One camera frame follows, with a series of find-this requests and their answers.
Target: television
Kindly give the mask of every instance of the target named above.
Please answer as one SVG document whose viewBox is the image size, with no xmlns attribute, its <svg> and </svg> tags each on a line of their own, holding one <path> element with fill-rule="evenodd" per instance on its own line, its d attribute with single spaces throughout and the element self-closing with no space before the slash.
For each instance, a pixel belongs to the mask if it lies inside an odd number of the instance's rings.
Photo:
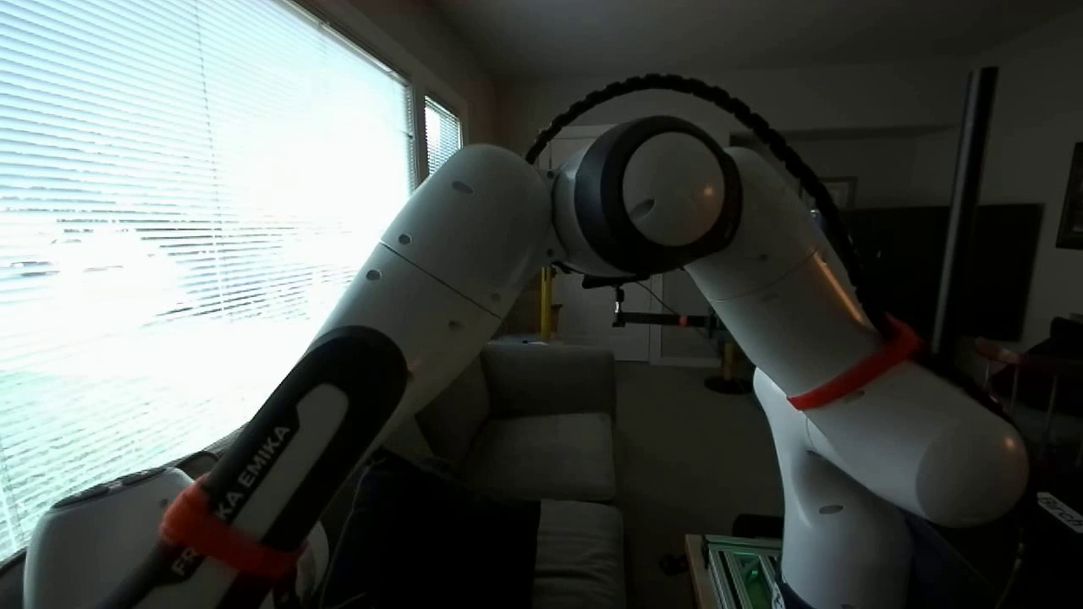
<svg viewBox="0 0 1083 609">
<path fill-rule="evenodd" d="M 930 337 L 947 252 L 947 205 L 867 205 L 843 213 L 860 272 L 885 309 Z M 1023 337 L 1042 230 L 1041 202 L 982 202 L 962 237 L 950 335 Z"/>
</svg>

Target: gray couch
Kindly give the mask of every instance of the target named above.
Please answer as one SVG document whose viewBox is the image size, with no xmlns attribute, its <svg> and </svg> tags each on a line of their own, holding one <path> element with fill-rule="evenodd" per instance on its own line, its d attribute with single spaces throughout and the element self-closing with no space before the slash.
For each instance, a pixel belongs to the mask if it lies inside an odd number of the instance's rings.
<svg viewBox="0 0 1083 609">
<path fill-rule="evenodd" d="M 496 499 L 543 501 L 535 609 L 626 606 L 607 350 L 491 341 L 418 415 L 428 461 Z"/>
</svg>

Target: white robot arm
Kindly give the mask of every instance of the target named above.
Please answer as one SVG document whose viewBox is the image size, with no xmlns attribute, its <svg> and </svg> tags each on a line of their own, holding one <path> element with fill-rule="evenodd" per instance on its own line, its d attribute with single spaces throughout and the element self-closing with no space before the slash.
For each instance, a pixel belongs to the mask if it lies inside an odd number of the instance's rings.
<svg viewBox="0 0 1083 609">
<path fill-rule="evenodd" d="M 419 413 L 496 335 L 543 259 L 635 277 L 686 267 L 760 367 L 785 485 L 782 579 L 814 606 L 904 606 L 909 531 L 1007 514 L 1026 487 L 1023 441 L 962 389 L 910 367 L 867 321 L 815 213 L 765 159 L 676 120 L 604 134 L 556 182 L 491 144 L 459 152 L 410 199 L 221 466 L 174 501 L 142 559 L 102 566 L 113 606 L 259 606 L 266 579 L 201 543 L 295 553 L 342 478 Z M 50 543 L 116 529 L 89 499 L 31 544 L 31 606 L 58 582 Z"/>
</svg>

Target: ceiling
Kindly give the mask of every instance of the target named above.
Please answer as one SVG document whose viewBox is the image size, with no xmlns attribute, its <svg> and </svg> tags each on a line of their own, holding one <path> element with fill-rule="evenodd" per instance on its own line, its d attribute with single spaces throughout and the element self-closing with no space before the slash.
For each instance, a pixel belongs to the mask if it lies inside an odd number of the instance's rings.
<svg viewBox="0 0 1083 609">
<path fill-rule="evenodd" d="M 496 78 L 974 58 L 1080 0 L 429 0 Z"/>
</svg>

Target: window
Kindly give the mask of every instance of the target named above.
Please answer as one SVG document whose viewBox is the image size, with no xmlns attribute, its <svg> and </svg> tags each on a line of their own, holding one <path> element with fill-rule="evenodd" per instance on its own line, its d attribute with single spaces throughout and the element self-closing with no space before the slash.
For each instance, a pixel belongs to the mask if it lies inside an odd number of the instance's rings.
<svg viewBox="0 0 1083 609">
<path fill-rule="evenodd" d="M 429 152 L 429 171 L 438 171 L 452 152 L 463 149 L 463 130 L 461 120 L 445 109 L 439 103 L 428 98 L 428 152 Z"/>
<path fill-rule="evenodd" d="M 406 85 L 289 2 L 0 2 L 0 562 L 266 403 L 406 142 Z"/>
</svg>

